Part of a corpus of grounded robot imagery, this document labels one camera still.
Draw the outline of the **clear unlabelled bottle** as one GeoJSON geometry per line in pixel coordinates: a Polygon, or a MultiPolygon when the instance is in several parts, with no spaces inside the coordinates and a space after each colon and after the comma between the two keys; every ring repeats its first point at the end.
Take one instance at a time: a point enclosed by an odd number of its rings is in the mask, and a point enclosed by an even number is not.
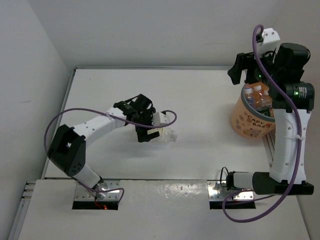
{"type": "Polygon", "coordinates": [[[253,89],[248,86],[245,86],[243,92],[244,92],[244,96],[245,96],[247,103],[250,106],[253,106],[255,103],[255,100],[253,97],[253,89]]]}

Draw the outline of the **yellow label bottle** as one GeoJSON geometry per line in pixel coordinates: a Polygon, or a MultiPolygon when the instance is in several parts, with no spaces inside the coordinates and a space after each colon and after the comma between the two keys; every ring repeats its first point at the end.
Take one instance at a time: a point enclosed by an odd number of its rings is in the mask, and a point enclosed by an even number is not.
{"type": "Polygon", "coordinates": [[[159,133],[159,136],[156,138],[151,139],[150,141],[157,144],[167,144],[170,142],[175,142],[178,138],[177,132],[172,130],[169,127],[162,127],[162,128],[154,128],[147,131],[147,133],[154,134],[159,133]]]}

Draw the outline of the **square clear bottle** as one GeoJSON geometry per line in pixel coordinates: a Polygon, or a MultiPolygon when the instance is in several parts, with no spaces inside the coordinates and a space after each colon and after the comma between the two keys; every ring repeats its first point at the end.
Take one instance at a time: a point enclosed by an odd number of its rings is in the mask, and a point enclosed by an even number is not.
{"type": "Polygon", "coordinates": [[[263,106],[264,92],[261,85],[256,85],[253,87],[253,98],[255,109],[258,109],[263,106]]]}

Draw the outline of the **green label bottle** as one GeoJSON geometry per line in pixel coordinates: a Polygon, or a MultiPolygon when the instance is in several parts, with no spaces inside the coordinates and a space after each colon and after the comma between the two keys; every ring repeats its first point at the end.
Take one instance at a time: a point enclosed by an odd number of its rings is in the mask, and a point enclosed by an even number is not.
{"type": "Polygon", "coordinates": [[[273,118],[274,114],[272,104],[272,98],[269,96],[269,92],[265,90],[263,92],[263,103],[261,104],[259,112],[265,116],[273,118]]]}

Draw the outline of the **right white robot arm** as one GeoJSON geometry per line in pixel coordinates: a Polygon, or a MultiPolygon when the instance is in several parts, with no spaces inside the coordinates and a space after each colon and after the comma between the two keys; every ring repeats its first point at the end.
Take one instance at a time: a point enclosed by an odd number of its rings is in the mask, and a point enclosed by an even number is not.
{"type": "Polygon", "coordinates": [[[301,81],[310,50],[296,43],[282,43],[278,50],[239,53],[227,74],[234,85],[247,71],[246,83],[262,82],[269,88],[275,121],[275,147],[269,172],[233,171],[229,189],[251,189],[258,195],[312,195],[304,167],[306,130],[315,102],[315,88],[301,81]]]}

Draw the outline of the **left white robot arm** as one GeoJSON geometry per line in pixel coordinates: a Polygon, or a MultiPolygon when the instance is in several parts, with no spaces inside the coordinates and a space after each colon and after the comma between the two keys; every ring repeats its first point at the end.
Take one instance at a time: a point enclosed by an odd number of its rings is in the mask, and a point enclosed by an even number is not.
{"type": "Polygon", "coordinates": [[[140,143],[159,137],[157,131],[148,133],[155,112],[152,101],[143,94],[116,102],[106,112],[84,123],[75,126],[61,125],[54,135],[47,156],[67,176],[88,189],[97,191],[103,180],[86,163],[87,147],[104,135],[128,124],[135,126],[140,143]]]}

